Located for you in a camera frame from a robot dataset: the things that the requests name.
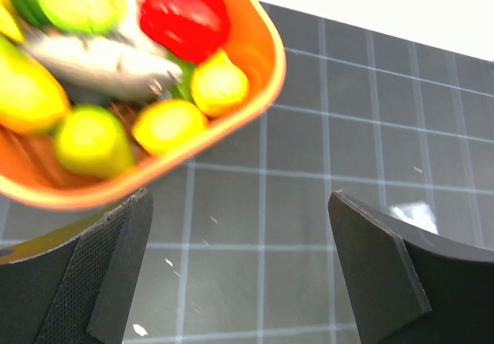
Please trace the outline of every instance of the orange bowl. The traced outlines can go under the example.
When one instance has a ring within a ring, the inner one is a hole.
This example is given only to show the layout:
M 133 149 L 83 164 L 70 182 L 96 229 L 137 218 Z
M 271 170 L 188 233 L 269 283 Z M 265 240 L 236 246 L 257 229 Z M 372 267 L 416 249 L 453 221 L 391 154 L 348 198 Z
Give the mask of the orange bowl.
M 142 157 L 133 170 L 113 180 L 81 177 L 64 170 L 52 155 L 49 137 L 21 137 L 0 127 L 0 192 L 47 209 L 99 207 L 143 187 L 264 112 L 285 79 L 283 43 L 257 0 L 225 0 L 232 34 L 225 50 L 250 82 L 248 102 L 216 120 L 209 130 L 162 157 Z

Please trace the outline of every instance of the toy fish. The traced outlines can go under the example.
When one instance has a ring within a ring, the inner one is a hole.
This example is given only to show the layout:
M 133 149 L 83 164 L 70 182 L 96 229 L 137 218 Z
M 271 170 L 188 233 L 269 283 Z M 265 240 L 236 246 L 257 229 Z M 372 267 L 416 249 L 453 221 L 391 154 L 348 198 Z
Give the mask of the toy fish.
M 165 57 L 167 50 L 149 38 L 140 30 L 140 9 L 138 2 L 143 0 L 125 0 L 127 3 L 127 14 L 118 23 L 117 28 L 112 31 L 118 39 L 125 40 L 127 44 L 137 49 L 142 49 L 158 56 Z
M 182 78 L 171 61 L 100 36 L 47 36 L 31 29 L 22 48 L 62 84 L 121 101 L 146 103 Z

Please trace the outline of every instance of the orange basket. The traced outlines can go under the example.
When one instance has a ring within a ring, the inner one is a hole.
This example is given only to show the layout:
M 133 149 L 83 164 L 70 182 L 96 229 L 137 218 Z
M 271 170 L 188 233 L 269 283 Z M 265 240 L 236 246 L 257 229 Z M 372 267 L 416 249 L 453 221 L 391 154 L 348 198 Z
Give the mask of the orange basket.
M 257 0 L 225 2 L 232 21 L 225 50 L 251 86 L 243 107 L 216 120 L 209 130 L 175 152 L 143 157 L 133 170 L 105 181 L 64 170 L 52 155 L 49 137 L 21 137 L 0 127 L 0 192 L 53 210 L 99 207 L 145 186 L 264 112 L 279 95 L 285 79 L 282 40 Z

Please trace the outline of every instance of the gray fish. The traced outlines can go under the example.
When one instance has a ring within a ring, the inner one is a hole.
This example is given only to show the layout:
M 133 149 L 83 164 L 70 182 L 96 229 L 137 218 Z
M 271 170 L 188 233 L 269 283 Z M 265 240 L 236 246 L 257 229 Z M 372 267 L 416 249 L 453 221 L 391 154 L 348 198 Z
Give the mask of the gray fish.
M 61 83 L 126 102 L 146 103 L 182 78 L 173 62 L 101 36 L 47 36 L 31 29 L 22 47 Z

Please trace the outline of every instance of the white background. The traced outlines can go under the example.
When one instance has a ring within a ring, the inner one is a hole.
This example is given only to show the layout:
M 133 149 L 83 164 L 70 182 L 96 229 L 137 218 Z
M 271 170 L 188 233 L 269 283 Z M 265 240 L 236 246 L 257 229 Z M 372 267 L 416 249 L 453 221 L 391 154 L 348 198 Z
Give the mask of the white background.
M 494 0 L 260 0 L 494 60 Z

